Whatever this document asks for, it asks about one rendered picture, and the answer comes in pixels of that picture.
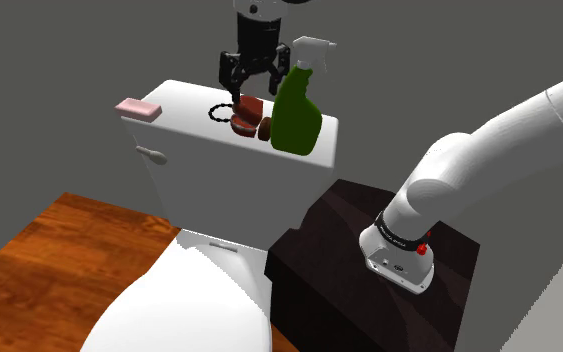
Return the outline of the white toilet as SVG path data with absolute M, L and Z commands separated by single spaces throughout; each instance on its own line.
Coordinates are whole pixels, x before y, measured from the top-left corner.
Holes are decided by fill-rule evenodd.
M 332 184 L 337 120 L 298 156 L 211 120 L 224 90 L 168 80 L 138 100 L 162 114 L 120 117 L 178 234 L 80 352 L 272 352 L 268 251 Z

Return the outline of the pink soap bar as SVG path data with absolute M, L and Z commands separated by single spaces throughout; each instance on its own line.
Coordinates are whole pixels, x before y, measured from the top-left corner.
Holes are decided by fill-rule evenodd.
M 147 123 L 152 123 L 162 114 L 160 105 L 133 98 L 124 99 L 114 107 L 114 110 L 121 117 Z

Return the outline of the black beaded loop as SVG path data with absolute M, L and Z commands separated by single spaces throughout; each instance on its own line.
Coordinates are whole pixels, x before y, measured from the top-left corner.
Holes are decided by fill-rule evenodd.
M 214 112 L 221 107 L 230 108 L 231 111 L 233 111 L 233 104 L 232 103 L 220 103 L 220 104 L 216 104 L 216 105 L 212 106 L 208 110 L 208 116 L 211 120 L 213 120 L 215 122 L 229 123 L 231 121 L 231 117 L 229 117 L 229 118 L 218 118 L 214 115 Z

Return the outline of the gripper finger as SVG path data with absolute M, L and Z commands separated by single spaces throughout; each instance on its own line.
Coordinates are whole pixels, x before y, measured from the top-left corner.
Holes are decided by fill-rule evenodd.
M 240 102 L 243 83 L 254 74 L 248 59 L 243 60 L 240 53 L 222 51 L 219 60 L 219 83 L 231 94 L 232 102 Z
M 276 52 L 267 62 L 267 71 L 270 74 L 268 91 L 275 96 L 284 76 L 290 70 L 291 49 L 284 43 L 280 43 L 276 47 Z

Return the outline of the red round open case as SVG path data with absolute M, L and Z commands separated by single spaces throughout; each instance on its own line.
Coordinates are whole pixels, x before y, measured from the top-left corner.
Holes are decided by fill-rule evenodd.
M 252 96 L 242 95 L 239 103 L 232 107 L 230 119 L 232 130 L 243 137 L 253 138 L 263 119 L 263 101 Z

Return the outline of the dark robot stand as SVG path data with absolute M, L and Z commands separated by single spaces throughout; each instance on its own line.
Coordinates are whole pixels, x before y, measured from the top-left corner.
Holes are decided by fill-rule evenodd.
M 424 293 L 378 276 L 359 234 L 393 196 L 338 180 L 269 250 L 271 322 L 299 352 L 454 352 L 480 245 L 437 223 Z

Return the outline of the green spray bottle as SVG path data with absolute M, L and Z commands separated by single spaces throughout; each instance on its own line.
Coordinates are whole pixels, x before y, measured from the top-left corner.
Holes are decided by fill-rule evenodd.
M 307 97 L 313 67 L 320 62 L 326 68 L 326 56 L 337 48 L 335 42 L 301 36 L 292 42 L 297 61 L 282 82 L 273 105 L 270 142 L 275 150 L 309 155 L 317 142 L 322 113 Z

